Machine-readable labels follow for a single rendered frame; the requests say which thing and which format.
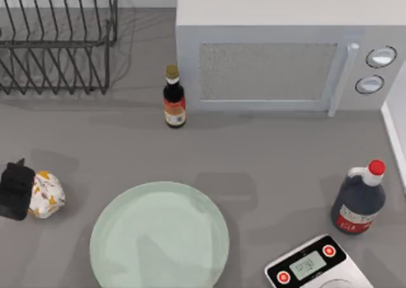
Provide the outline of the small dark bottle gold cap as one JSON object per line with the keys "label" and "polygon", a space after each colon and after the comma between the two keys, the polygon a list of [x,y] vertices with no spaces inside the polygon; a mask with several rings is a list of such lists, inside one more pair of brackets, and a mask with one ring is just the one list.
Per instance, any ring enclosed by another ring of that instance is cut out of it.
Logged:
{"label": "small dark bottle gold cap", "polygon": [[176,65],[166,67],[166,85],[163,89],[164,120],[171,128],[180,128],[187,121],[185,90],[180,84]]}

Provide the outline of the microwave door with speckled window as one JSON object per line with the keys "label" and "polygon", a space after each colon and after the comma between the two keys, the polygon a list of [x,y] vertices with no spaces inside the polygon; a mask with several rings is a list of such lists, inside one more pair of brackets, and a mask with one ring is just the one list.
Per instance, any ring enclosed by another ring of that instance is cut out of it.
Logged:
{"label": "microwave door with speckled window", "polygon": [[218,110],[326,111],[344,42],[202,43],[197,98]]}

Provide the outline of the pale green plate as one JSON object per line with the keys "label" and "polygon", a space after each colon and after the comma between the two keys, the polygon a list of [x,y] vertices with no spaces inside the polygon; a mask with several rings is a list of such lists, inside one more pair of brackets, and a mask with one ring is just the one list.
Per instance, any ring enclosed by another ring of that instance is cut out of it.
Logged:
{"label": "pale green plate", "polygon": [[100,288],[214,288],[229,249],[217,205],[199,190],[171,181],[118,195],[100,213],[89,241]]}

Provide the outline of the pale microwave oven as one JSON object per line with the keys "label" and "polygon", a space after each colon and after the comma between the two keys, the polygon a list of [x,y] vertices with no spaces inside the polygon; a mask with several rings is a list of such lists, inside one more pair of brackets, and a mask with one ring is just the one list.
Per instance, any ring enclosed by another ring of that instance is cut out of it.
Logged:
{"label": "pale microwave oven", "polygon": [[[177,0],[176,47],[187,107],[205,107],[197,98],[199,46],[202,43],[344,42],[360,46],[339,102],[339,111],[375,111],[384,104],[406,61],[406,0]],[[366,56],[391,46],[390,65],[373,69]],[[360,95],[361,78],[381,76],[383,88]]]}

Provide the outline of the white yellow patterned bun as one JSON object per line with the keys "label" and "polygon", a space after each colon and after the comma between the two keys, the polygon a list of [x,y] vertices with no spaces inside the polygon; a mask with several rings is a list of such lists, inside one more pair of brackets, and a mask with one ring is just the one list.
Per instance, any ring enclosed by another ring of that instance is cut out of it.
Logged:
{"label": "white yellow patterned bun", "polygon": [[66,203],[60,180],[48,171],[39,171],[34,178],[29,212],[36,218],[46,219]]}

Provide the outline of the black and silver kitchen scale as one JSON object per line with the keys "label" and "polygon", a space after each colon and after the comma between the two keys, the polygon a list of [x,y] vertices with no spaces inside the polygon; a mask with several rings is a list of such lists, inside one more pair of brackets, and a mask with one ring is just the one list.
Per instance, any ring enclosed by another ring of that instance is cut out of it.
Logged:
{"label": "black and silver kitchen scale", "polygon": [[272,288],[374,288],[328,234],[316,236],[268,263],[265,277]]}

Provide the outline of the large dark bottle red cap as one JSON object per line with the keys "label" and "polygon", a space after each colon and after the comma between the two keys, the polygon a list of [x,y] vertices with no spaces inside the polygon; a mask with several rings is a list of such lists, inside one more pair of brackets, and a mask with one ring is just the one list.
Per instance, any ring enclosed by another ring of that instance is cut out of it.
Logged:
{"label": "large dark bottle red cap", "polygon": [[374,159],[348,170],[331,207],[332,224],[348,235],[365,233],[386,202],[382,180],[386,164]]}

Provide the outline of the small microwave knob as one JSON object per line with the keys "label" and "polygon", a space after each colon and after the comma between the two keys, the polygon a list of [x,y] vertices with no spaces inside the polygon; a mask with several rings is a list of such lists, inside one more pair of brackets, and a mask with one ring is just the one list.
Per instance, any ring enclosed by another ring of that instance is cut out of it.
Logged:
{"label": "small microwave knob", "polygon": [[371,95],[380,91],[384,86],[384,79],[379,75],[361,78],[355,84],[355,90],[360,95]]}

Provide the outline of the large microwave knob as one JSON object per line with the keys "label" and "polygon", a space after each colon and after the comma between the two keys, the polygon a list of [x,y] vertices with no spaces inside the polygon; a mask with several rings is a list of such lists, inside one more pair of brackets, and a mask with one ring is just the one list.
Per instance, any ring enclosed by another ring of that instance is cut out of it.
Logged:
{"label": "large microwave knob", "polygon": [[393,63],[397,58],[397,51],[391,46],[373,49],[366,56],[366,64],[373,69],[380,69]]}

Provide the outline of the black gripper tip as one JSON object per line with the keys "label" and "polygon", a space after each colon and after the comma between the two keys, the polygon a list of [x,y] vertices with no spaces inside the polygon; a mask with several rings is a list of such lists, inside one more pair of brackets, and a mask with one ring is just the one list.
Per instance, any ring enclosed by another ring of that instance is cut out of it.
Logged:
{"label": "black gripper tip", "polygon": [[35,177],[24,158],[7,163],[0,175],[0,216],[16,221],[26,218]]}

